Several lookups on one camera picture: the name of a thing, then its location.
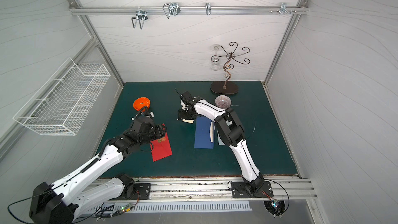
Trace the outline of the red envelope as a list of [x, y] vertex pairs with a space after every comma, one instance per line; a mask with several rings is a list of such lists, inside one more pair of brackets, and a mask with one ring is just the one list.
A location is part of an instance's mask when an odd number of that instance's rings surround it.
[[[155, 133], [157, 135], [156, 137], [159, 137], [158, 127]], [[150, 144], [151, 144], [151, 154], [153, 162], [159, 161], [173, 154], [167, 133], [163, 139], [153, 140], [150, 142]]]

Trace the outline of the dark blue envelope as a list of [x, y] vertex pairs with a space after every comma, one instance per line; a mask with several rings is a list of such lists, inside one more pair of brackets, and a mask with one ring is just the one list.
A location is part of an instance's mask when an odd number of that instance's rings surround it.
[[215, 138], [214, 122], [204, 116], [199, 116], [195, 120], [195, 139], [194, 148], [197, 149], [213, 149]]

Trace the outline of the cream envelope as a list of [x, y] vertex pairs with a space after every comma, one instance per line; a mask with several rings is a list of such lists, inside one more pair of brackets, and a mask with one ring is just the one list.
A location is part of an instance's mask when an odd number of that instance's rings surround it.
[[194, 123], [194, 118], [188, 118], [188, 117], [183, 117], [182, 119], [181, 119], [181, 121], [182, 122], [185, 122], [185, 123], [190, 123], [190, 124], [193, 124]]

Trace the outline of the light blue envelope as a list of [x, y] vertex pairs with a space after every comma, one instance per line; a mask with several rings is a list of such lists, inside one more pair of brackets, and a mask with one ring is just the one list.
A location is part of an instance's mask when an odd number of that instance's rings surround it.
[[216, 122], [216, 128], [217, 128], [220, 140], [225, 145], [230, 146], [232, 144], [232, 140], [230, 138], [231, 129], [228, 126], [227, 122], [225, 120], [218, 120]]

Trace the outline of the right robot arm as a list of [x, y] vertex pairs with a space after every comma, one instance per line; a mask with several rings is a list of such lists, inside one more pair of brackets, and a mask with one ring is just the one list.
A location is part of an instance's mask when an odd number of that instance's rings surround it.
[[247, 194], [255, 196], [265, 180], [251, 157], [243, 124], [235, 110], [219, 108], [200, 96], [193, 97], [188, 91], [180, 93], [179, 97], [181, 109], [178, 111], [178, 119], [193, 120], [203, 116], [211, 120], [222, 142], [231, 148], [236, 157]]

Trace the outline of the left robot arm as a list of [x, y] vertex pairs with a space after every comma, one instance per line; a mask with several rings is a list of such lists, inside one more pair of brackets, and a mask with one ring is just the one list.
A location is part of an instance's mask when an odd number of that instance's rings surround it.
[[86, 211], [111, 199], [137, 196], [133, 178], [120, 174], [88, 189], [88, 186], [140, 147], [166, 136], [164, 124], [156, 125], [150, 116], [136, 117], [119, 136], [107, 140], [101, 151], [63, 178], [38, 185], [33, 191], [29, 217], [36, 224], [71, 224]]

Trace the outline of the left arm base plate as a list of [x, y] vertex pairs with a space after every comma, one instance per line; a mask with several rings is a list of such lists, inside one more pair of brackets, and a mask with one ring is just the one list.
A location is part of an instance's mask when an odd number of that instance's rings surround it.
[[150, 190], [150, 183], [130, 184], [125, 186], [122, 194], [116, 200], [148, 200]]

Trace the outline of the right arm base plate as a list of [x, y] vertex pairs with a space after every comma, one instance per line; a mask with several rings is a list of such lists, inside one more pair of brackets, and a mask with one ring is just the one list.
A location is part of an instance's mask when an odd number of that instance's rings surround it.
[[234, 199], [274, 197], [273, 189], [269, 181], [265, 181], [258, 191], [254, 191], [250, 185], [244, 181], [229, 181], [228, 188], [231, 190]]

